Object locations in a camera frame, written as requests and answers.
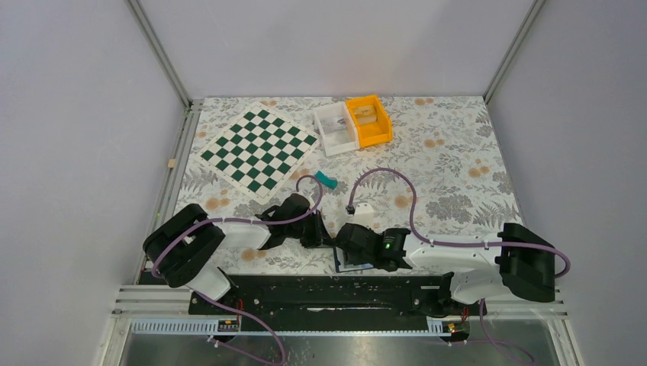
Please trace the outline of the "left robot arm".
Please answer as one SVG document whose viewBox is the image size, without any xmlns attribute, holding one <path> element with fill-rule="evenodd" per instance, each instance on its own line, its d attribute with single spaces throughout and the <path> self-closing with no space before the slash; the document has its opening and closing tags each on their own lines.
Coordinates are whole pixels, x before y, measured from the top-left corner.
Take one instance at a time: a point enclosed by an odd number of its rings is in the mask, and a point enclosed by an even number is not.
<svg viewBox="0 0 647 366">
<path fill-rule="evenodd" d="M 218 249 L 273 249 L 286 239 L 296 239 L 305 248 L 331 246 L 323 217 L 311 205 L 293 193 L 255 220 L 211 222 L 199 204 L 189 204 L 144 240 L 143 252 L 153 263 L 151 273 L 170 288 L 188 287 L 205 295 L 218 313 L 228 313 L 237 294 L 224 271 L 210 263 L 211 256 Z"/>
</svg>

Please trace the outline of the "navy blue card holder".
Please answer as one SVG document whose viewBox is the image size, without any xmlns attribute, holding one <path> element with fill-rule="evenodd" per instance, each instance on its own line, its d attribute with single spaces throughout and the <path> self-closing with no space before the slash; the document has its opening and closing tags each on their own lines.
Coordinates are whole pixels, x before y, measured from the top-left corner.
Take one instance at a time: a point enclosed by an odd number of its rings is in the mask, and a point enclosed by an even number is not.
<svg viewBox="0 0 647 366">
<path fill-rule="evenodd" d="M 374 268 L 374 266 L 369 263 L 353 264 L 351 255 L 340 248 L 334 249 L 333 256 L 335 260 L 336 273 L 363 271 Z"/>
</svg>

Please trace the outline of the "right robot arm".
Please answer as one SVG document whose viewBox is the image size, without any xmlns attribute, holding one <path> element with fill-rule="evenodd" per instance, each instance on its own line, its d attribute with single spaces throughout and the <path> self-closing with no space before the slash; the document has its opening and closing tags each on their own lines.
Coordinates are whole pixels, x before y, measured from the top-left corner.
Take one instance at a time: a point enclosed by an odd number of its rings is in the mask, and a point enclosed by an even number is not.
<svg viewBox="0 0 647 366">
<path fill-rule="evenodd" d="M 467 304 L 503 294 L 537 303 L 555 299 L 557 251 L 518 223 L 505 223 L 499 233 L 430 239 L 419 239 L 404 228 L 377 233 L 346 223 L 333 243 L 354 265 L 439 272 L 449 282 L 437 294 L 445 313 L 456 314 Z"/>
</svg>

